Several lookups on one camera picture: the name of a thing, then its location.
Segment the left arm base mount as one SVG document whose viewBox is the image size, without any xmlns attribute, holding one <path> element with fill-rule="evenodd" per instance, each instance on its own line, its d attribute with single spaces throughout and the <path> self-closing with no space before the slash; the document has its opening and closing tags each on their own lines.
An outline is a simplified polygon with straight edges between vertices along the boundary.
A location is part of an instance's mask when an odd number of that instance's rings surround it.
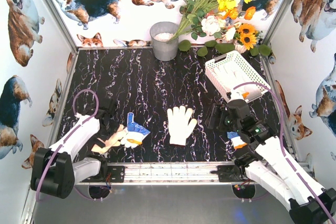
<svg viewBox="0 0 336 224">
<path fill-rule="evenodd" d="M 125 176 L 125 166 L 108 165 L 103 170 L 87 179 L 82 180 L 82 183 L 123 183 Z"/>
</svg>

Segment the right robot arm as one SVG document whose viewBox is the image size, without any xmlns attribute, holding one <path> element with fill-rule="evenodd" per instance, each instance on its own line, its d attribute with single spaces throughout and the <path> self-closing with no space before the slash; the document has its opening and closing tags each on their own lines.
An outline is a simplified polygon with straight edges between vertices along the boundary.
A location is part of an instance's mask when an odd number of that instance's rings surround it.
<svg viewBox="0 0 336 224">
<path fill-rule="evenodd" d="M 206 126 L 236 133 L 231 139 L 235 147 L 253 149 L 235 158 L 238 172 L 273 195 L 294 223 L 335 223 L 335 189 L 326 189 L 314 180 L 281 146 L 271 127 L 255 119 L 244 100 L 213 104 Z"/>
</svg>

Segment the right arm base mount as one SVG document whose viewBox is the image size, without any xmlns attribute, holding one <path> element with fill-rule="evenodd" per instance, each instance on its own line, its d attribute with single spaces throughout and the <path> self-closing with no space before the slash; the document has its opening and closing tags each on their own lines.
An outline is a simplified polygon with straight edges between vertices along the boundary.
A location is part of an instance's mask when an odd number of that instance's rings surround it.
<svg viewBox="0 0 336 224">
<path fill-rule="evenodd" d="M 248 178 L 235 165 L 218 165 L 211 174 L 218 176 L 219 182 L 244 182 Z"/>
</svg>

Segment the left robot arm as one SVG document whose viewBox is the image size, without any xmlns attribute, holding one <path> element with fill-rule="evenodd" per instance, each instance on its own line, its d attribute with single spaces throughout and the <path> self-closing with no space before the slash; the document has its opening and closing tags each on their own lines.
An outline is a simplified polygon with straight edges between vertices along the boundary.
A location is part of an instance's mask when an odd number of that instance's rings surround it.
<svg viewBox="0 0 336 224">
<path fill-rule="evenodd" d="M 107 176 L 105 158 L 89 155 L 78 162 L 74 159 L 94 135 L 111 132 L 111 118 L 116 110 L 117 103 L 112 100 L 108 107 L 86 108 L 76 113 L 78 121 L 68 133 L 48 148 L 36 151 L 30 180 L 36 200 L 40 193 L 64 199 L 79 182 L 91 178 L 100 181 Z"/>
</svg>

